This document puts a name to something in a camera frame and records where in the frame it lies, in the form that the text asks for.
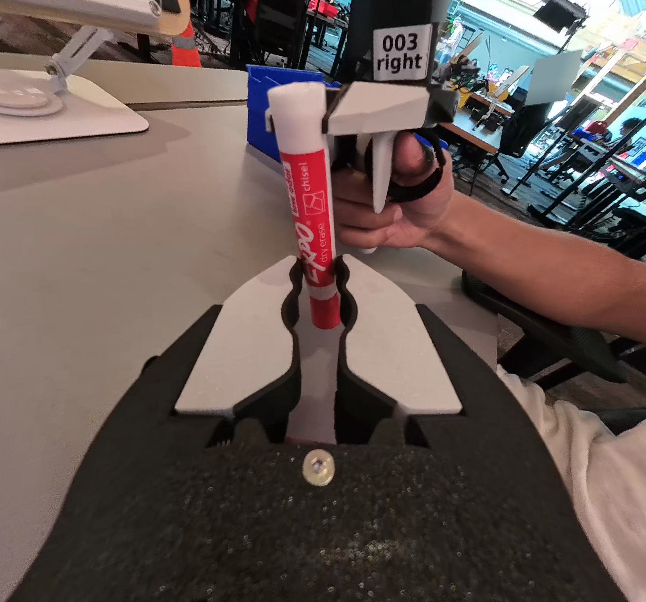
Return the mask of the black studio light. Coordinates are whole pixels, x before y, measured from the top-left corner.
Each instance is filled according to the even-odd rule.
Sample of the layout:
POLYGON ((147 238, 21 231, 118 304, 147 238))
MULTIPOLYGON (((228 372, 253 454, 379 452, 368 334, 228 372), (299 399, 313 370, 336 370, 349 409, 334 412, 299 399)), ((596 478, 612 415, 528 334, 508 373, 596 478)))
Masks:
POLYGON ((573 34, 588 19, 586 9, 569 0, 541 0, 533 17, 556 33, 573 34))

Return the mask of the blue plastic bin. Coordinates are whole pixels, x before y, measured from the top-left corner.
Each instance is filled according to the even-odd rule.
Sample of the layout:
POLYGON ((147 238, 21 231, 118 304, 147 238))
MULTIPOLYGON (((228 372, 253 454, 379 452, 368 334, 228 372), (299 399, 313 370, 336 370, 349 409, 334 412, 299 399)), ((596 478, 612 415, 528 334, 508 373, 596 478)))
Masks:
MULTIPOLYGON (((248 65, 248 95, 247 95, 247 141, 260 152, 279 160, 279 148, 276 136, 267 133, 265 130, 265 110, 269 107, 267 93, 272 88, 294 82, 318 81, 322 82, 326 90, 338 88, 352 83, 327 83, 323 80, 322 74, 297 71, 278 67, 263 67, 248 65)), ((359 155, 359 142, 364 139, 366 147, 372 146, 372 164, 387 170, 393 165, 393 145, 399 132, 406 131, 414 133, 418 130, 431 127, 439 122, 450 122, 456 112, 456 99, 453 92, 442 88, 435 83, 393 83, 400 85, 424 86, 430 91, 430 102, 426 112, 426 119, 423 127, 413 130, 400 130, 398 132, 385 132, 365 135, 331 136, 325 135, 329 148, 329 163, 332 169, 343 168, 347 164, 355 162, 359 155)))

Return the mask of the person's white shirt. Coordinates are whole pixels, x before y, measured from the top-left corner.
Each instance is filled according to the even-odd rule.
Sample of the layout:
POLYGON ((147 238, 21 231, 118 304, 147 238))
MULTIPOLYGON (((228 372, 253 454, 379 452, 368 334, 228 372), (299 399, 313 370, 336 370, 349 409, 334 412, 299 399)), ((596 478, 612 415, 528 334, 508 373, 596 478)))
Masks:
POLYGON ((645 600, 645 421, 614 435, 595 413, 550 402, 497 365, 543 439, 596 554, 629 601, 645 600))

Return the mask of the red dry erase marker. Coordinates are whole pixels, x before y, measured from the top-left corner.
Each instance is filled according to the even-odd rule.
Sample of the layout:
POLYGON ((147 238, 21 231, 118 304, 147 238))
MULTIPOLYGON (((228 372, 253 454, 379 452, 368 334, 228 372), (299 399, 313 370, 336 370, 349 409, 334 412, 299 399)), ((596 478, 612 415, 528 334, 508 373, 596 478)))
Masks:
POLYGON ((331 330, 340 324, 340 298, 335 277, 329 148, 322 132, 326 87, 318 81, 294 82, 272 88, 267 97, 312 324, 320 330, 331 330))

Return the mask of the black office chair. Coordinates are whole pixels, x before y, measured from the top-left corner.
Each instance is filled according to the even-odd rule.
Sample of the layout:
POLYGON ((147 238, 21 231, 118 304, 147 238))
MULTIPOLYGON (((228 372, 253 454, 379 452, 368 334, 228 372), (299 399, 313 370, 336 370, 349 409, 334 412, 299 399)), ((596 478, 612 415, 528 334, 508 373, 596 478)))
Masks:
POLYGON ((548 391, 582 373, 615 384, 627 382, 619 356, 637 347, 638 342, 623 337, 608 342, 601 332, 557 323, 504 297, 466 271, 462 272, 461 284, 472 301, 523 331, 521 339, 497 360, 506 372, 529 379, 566 360, 566 365, 539 378, 536 384, 548 391))
POLYGON ((519 106, 505 123, 496 160, 492 161, 498 168, 502 183, 509 180, 509 175, 502 164, 502 155, 522 158, 530 142, 545 128, 547 116, 553 102, 543 104, 523 104, 519 106))
POLYGON ((310 0, 258 0, 254 40, 263 54, 283 57, 296 68, 310 0))

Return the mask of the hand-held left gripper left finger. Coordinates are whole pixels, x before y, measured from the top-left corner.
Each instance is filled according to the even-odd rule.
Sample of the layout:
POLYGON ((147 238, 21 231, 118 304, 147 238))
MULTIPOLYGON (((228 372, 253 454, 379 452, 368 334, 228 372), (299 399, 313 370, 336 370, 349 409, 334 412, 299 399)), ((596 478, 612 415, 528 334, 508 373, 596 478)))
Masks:
POLYGON ((232 424, 255 419, 270 442, 284 442, 302 393, 299 319, 302 264, 293 255, 233 292, 182 389, 174 412, 232 424))

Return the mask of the wooden book stand white base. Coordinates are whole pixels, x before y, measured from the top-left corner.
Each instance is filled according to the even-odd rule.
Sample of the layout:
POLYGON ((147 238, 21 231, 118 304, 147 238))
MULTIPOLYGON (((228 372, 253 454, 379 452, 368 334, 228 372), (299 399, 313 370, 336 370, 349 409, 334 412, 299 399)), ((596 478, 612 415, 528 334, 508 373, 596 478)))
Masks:
POLYGON ((114 31, 182 33, 189 0, 169 12, 155 0, 1 0, 1 14, 77 24, 42 72, 1 68, 1 144, 141 133, 149 124, 95 83, 75 73, 114 31))

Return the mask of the person's right hand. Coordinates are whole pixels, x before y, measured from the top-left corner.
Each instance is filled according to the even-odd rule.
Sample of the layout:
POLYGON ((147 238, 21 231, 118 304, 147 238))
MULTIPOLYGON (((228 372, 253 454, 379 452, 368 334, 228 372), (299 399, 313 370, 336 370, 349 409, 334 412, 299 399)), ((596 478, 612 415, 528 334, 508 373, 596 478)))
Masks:
MULTIPOLYGON (((365 173, 348 167, 331 176, 335 234, 339 243, 360 250, 378 247, 424 248, 454 194, 452 160, 445 153, 440 183, 413 202, 389 200, 380 213, 373 210, 373 187, 365 173)), ((417 186, 439 169, 416 137, 399 132, 393 145, 392 181, 417 186)))

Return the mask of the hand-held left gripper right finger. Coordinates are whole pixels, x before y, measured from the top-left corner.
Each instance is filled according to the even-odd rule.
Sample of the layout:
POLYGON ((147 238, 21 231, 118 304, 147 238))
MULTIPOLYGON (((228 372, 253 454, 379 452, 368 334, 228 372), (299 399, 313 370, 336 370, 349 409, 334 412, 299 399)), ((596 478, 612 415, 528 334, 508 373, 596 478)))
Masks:
POLYGON ((337 443, 367 443, 382 420, 403 429, 419 417, 463 413, 426 326, 432 312, 360 259, 336 260, 340 336, 336 370, 337 443))

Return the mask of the person's right forearm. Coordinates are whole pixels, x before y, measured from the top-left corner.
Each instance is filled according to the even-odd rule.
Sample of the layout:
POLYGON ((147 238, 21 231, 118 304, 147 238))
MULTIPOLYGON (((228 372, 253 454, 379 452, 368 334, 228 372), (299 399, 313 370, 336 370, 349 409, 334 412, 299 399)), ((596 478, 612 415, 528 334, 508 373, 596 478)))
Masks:
POLYGON ((645 342, 645 263, 507 217, 454 193, 433 251, 495 291, 568 326, 645 342))

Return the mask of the orange traffic cone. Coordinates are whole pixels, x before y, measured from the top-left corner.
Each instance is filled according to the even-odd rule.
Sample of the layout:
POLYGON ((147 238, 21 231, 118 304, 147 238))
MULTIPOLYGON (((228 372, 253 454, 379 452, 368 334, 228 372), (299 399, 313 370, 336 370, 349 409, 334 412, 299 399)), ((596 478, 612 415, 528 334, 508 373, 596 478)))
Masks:
POLYGON ((171 47, 173 66, 202 68, 193 25, 190 20, 182 33, 171 38, 171 47))

